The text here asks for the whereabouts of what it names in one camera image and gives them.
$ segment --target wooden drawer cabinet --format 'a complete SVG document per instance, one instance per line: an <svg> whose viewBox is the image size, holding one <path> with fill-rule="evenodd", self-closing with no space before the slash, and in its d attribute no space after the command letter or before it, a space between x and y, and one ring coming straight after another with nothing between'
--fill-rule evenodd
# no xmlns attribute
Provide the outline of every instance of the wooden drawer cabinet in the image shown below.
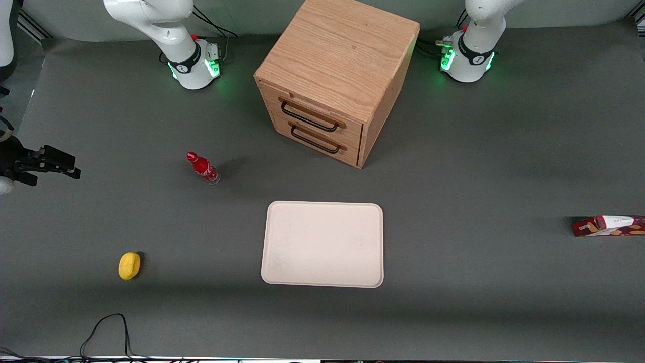
<svg viewBox="0 0 645 363"><path fill-rule="evenodd" d="M354 0L306 0L255 73L276 131L362 168L419 24Z"/></svg>

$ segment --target white tray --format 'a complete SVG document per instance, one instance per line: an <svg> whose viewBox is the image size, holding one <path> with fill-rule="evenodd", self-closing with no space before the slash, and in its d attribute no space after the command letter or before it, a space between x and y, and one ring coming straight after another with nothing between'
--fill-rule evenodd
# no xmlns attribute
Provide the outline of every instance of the white tray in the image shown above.
<svg viewBox="0 0 645 363"><path fill-rule="evenodd" d="M372 203L271 203L261 273L269 284L379 287L383 282L381 207Z"/></svg>

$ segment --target red box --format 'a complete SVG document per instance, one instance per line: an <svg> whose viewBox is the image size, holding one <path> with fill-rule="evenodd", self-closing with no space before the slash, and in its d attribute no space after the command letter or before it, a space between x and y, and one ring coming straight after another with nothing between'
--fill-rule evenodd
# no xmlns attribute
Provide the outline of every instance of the red box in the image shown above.
<svg viewBox="0 0 645 363"><path fill-rule="evenodd" d="M645 216L595 216L573 224L576 237L645 236Z"/></svg>

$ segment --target black metal handle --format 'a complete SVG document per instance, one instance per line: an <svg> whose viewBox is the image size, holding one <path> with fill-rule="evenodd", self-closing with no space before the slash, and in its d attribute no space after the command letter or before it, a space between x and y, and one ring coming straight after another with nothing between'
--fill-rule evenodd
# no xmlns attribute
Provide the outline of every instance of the black metal handle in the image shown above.
<svg viewBox="0 0 645 363"><path fill-rule="evenodd" d="M309 145L313 145L313 146L317 147L318 149L321 149L321 150L323 150L323 151L329 152L330 154L335 154L335 153L337 153L337 152L338 152L338 150L340 150L340 149L341 149L341 146L340 146L340 145L336 145L336 149L335 149L335 150L331 150L331 149L329 149L329 148L326 148L326 147L322 146L322 145L321 145L321 144L319 144L319 143L315 143L315 142L313 142L313 141L309 140L308 138L304 138L304 137L302 137L302 136L300 136L300 135L296 134L296 133L294 132L295 130L296 130L296 126L295 126L295 125L292 125L292 126L291 126L291 135L293 135L293 136L294 136L294 138L297 138L298 140L303 140L304 142L308 143Z"/></svg>
<svg viewBox="0 0 645 363"><path fill-rule="evenodd" d="M319 123L313 122L313 121L312 121L312 120L310 120L310 119L306 119L306 118L304 118L304 117L302 117L302 116L300 116L300 115L298 115L298 114L294 114L293 112L291 112L291 111L287 110L287 109L285 108L285 106L286 106L286 101L283 101L283 104L282 104L282 106L280 106L280 109L282 109L282 111L283 111L285 114L287 114L287 115L289 115L289 116L291 116L291 117L293 117L293 118L295 118L295 119L299 119L300 121L302 121L302 122L304 122L304 123L308 123L309 125L311 125L311 126L313 126L313 127L317 127L318 129L321 129L321 130L323 130L323 131L326 131L326 132L334 132L334 131L336 131L336 128L338 127L338 123L337 123L337 122L333 124L333 127L332 127L332 128L322 126L322 125L320 125Z"/></svg>

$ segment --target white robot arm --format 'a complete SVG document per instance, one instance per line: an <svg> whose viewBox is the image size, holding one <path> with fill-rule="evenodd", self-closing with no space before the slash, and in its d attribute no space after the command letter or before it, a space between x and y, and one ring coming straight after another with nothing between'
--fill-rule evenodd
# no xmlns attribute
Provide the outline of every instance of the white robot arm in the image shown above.
<svg viewBox="0 0 645 363"><path fill-rule="evenodd" d="M9 78L15 69L12 33L22 5L22 0L0 0L0 82Z"/></svg>
<svg viewBox="0 0 645 363"><path fill-rule="evenodd" d="M460 82L474 82L490 68L493 49L506 30L504 16L524 0L466 0L470 24L438 41L444 47L440 68Z"/></svg>
<svg viewBox="0 0 645 363"><path fill-rule="evenodd" d="M193 39L178 23L193 14L193 0L103 0L103 4L114 19L136 28L159 46L173 77L184 88L203 88L219 76L217 45Z"/></svg>

